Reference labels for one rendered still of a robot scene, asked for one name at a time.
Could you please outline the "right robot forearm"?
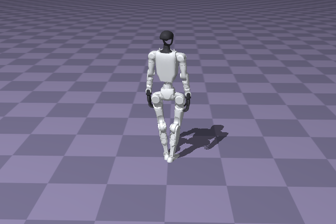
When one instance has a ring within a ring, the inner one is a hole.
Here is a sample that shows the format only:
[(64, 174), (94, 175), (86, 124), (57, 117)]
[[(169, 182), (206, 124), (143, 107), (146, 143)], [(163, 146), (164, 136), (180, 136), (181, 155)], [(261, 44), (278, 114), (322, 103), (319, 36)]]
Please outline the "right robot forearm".
[[(188, 75), (188, 72), (186, 74), (186, 78), (185, 80), (182, 81), (183, 83), (183, 88), (184, 88), (184, 92), (185, 92), (185, 96), (187, 93), (190, 93), (190, 84), (189, 84), (189, 75)], [(190, 96), (191, 96), (191, 93), (190, 93)]]

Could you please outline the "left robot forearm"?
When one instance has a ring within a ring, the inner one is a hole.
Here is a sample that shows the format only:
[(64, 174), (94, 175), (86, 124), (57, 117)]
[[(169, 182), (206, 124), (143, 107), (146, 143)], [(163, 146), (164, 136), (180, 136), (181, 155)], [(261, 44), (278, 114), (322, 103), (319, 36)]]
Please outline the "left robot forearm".
[(147, 91), (147, 89), (149, 89), (150, 93), (151, 93), (152, 92), (152, 86), (153, 86), (153, 77), (148, 76), (148, 74), (149, 74), (149, 70), (147, 71), (146, 91)]

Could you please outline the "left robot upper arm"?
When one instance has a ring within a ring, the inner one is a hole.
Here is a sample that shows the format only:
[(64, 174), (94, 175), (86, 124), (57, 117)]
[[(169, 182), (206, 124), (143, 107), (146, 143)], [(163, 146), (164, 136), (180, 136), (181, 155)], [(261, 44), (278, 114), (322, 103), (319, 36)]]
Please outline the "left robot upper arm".
[(155, 53), (156, 51), (152, 51), (148, 54), (148, 68), (149, 68), (149, 74), (148, 76), (154, 76), (155, 75)]

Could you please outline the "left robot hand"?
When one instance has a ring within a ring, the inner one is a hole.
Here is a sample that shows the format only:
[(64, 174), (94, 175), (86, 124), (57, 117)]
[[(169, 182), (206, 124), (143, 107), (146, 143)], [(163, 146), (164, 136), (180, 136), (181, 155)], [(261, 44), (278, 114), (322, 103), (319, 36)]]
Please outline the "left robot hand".
[(150, 90), (147, 89), (147, 91), (146, 91), (146, 95), (147, 95), (148, 104), (149, 104), (149, 106), (150, 106), (151, 108), (153, 108), (153, 104), (152, 104), (152, 102), (151, 102), (151, 94), (152, 94), (152, 93), (150, 93)]

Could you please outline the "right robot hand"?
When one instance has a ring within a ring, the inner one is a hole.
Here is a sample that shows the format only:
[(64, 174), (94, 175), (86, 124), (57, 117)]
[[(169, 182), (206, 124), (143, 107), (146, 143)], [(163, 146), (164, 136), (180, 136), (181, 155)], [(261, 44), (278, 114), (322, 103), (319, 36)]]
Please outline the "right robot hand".
[(183, 112), (186, 112), (189, 110), (189, 105), (190, 105), (190, 93), (187, 93), (186, 96), (186, 103), (184, 104), (184, 106), (186, 106), (186, 108), (183, 110)]

